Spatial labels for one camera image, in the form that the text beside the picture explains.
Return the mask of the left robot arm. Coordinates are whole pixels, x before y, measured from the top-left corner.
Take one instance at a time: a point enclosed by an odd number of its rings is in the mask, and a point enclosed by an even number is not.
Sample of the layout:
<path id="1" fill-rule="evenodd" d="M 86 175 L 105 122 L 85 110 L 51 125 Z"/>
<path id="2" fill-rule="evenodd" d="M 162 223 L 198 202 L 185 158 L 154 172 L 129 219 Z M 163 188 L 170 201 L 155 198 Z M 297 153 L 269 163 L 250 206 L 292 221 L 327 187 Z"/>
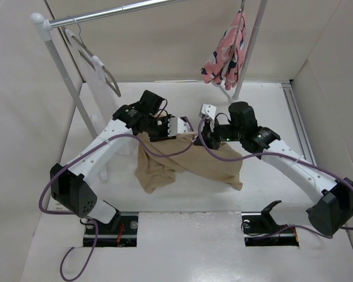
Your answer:
<path id="1" fill-rule="evenodd" d="M 140 100 L 120 106 L 113 113 L 107 126 L 76 158 L 50 170 L 51 197 L 79 218 L 99 222 L 107 233 L 119 227 L 121 213 L 111 204 L 100 199 L 91 184 L 114 154 L 142 132 L 154 133 L 164 98 L 145 90 Z"/>

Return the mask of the beige t shirt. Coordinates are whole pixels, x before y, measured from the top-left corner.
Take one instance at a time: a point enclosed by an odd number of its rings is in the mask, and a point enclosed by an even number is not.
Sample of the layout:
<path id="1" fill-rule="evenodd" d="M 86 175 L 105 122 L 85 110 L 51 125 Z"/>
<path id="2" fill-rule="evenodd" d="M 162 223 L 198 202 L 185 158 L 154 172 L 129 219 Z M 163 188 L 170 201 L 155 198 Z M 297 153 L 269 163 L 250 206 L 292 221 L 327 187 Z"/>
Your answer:
<path id="1" fill-rule="evenodd" d="M 147 133 L 138 135 L 135 176 L 146 193 L 174 183 L 176 174 L 184 172 L 227 184 L 235 190 L 242 189 L 239 179 L 242 162 L 223 162 L 212 157 L 204 147 L 192 144 L 196 135 L 185 133 L 160 142 L 151 142 Z"/>

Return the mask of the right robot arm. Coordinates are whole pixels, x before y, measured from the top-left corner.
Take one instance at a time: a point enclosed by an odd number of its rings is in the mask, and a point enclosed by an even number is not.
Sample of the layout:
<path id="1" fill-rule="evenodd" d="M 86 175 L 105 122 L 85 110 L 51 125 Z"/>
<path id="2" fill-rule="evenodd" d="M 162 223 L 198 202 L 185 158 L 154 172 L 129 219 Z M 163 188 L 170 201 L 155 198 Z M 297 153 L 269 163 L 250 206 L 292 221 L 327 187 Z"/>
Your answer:
<path id="1" fill-rule="evenodd" d="M 246 102 L 229 105 L 229 119 L 224 125 L 217 119 L 217 109 L 203 104 L 199 116 L 198 140 L 206 151 L 222 162 L 238 162 L 257 157 L 279 170 L 294 182 L 311 200 L 307 209 L 312 227 L 323 236 L 346 229 L 353 217 L 353 182 L 320 168 L 295 153 L 268 127 L 259 126 L 254 109 Z M 248 155 L 235 158 L 218 156 L 223 142 L 240 142 Z"/>

